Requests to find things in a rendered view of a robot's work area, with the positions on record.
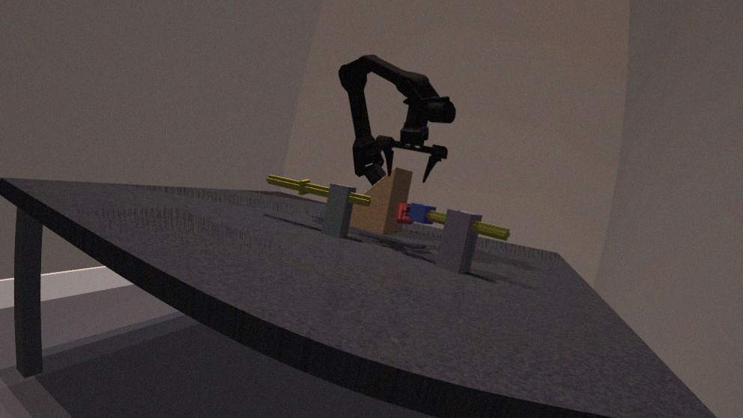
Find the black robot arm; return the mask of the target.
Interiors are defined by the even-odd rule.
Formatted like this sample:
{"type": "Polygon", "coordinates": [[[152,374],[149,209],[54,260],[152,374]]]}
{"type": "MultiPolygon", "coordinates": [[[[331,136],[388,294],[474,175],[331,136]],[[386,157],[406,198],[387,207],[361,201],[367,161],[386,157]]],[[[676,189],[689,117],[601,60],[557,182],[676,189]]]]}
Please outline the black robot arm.
{"type": "MultiPolygon", "coordinates": [[[[451,124],[456,114],[449,96],[440,97],[431,86],[428,77],[421,73],[402,70],[376,55],[364,55],[356,61],[342,65],[339,69],[339,78],[341,86],[349,96],[356,137],[353,144],[355,174],[358,177],[365,175],[373,186],[386,175],[386,172],[381,167],[384,163],[382,151],[375,144],[376,139],[371,134],[364,95],[366,74],[370,72],[393,83],[407,97],[403,101],[409,105],[406,119],[451,124]],[[370,163],[373,164],[366,166],[370,163]]],[[[418,145],[428,140],[428,127],[424,127],[423,124],[413,127],[409,122],[404,122],[400,131],[402,144],[418,145]]]]}

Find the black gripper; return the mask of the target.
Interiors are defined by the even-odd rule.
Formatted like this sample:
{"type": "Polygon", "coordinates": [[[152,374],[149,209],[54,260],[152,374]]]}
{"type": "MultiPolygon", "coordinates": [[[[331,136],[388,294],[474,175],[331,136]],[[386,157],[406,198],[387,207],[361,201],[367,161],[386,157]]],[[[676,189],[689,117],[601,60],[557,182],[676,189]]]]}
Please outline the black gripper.
{"type": "MultiPolygon", "coordinates": [[[[413,127],[417,127],[417,124],[423,124],[424,127],[427,127],[427,123],[424,121],[420,121],[420,120],[406,119],[405,122],[409,122],[410,126],[413,126],[413,127]]],[[[426,166],[425,174],[422,179],[423,183],[425,183],[425,180],[428,177],[434,165],[437,162],[441,162],[441,159],[446,160],[447,154],[448,154],[448,149],[445,146],[433,145],[433,147],[428,147],[428,146],[423,146],[424,142],[423,143],[420,142],[418,145],[413,145],[413,144],[408,144],[408,143],[402,144],[400,142],[395,141],[392,137],[388,137],[388,136],[378,136],[376,138],[375,144],[378,147],[380,147],[380,149],[385,154],[388,176],[391,175],[391,171],[392,171],[392,161],[393,161],[393,154],[394,154],[394,151],[392,150],[393,147],[430,154],[431,157],[429,157],[428,159],[428,164],[426,166]],[[416,148],[414,146],[420,146],[420,148],[416,148]]]]}

